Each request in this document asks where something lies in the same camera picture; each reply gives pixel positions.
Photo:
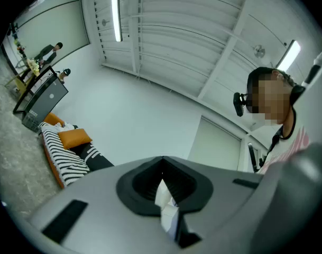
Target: gray carpet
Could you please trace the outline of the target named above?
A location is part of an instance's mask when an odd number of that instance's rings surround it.
[[[14,77],[0,51],[0,84]],[[17,101],[12,88],[0,85],[0,197],[10,210],[27,218],[60,187],[49,167],[41,138],[13,115]]]

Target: man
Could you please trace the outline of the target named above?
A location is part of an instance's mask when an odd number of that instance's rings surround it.
[[[34,58],[36,61],[39,60],[39,65],[42,67],[46,64],[50,64],[51,61],[56,57],[56,52],[63,47],[61,42],[55,46],[48,45],[44,47],[41,52]]]
[[[282,125],[272,138],[259,173],[265,173],[272,163],[287,160],[309,145],[306,130],[293,109],[293,104],[304,90],[290,75],[277,69],[260,67],[249,74],[246,98],[248,111],[264,114],[266,120]]]
[[[66,78],[67,76],[69,76],[71,73],[71,70],[70,69],[65,69],[60,75],[59,75],[59,79],[61,81],[62,84],[65,83],[65,80],[64,78]]]

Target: black and white striped blanket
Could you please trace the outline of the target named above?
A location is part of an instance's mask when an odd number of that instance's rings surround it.
[[[78,155],[71,150],[63,148],[58,134],[45,130],[42,132],[42,135],[50,158],[64,186],[68,186],[90,172],[88,166]]]

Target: hair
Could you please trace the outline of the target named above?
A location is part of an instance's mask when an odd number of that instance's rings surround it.
[[[272,70],[276,70],[278,71],[281,75],[283,75],[284,77],[284,81],[289,84],[290,86],[294,87],[295,85],[297,85],[295,83],[295,81],[293,80],[293,78],[291,77],[291,75],[289,74],[286,74],[285,71],[282,71],[282,70],[278,70],[278,69],[272,69]]]

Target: ceiling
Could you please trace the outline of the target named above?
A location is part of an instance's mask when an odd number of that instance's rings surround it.
[[[297,40],[301,52],[288,73],[301,83],[322,51],[322,33],[296,0],[120,0],[122,42],[115,41],[111,0],[93,1],[104,65],[190,97],[254,137],[271,138],[275,128],[257,127],[250,114],[237,117],[233,94],[245,93],[248,74],[275,66]],[[258,44],[267,65],[254,55]]]

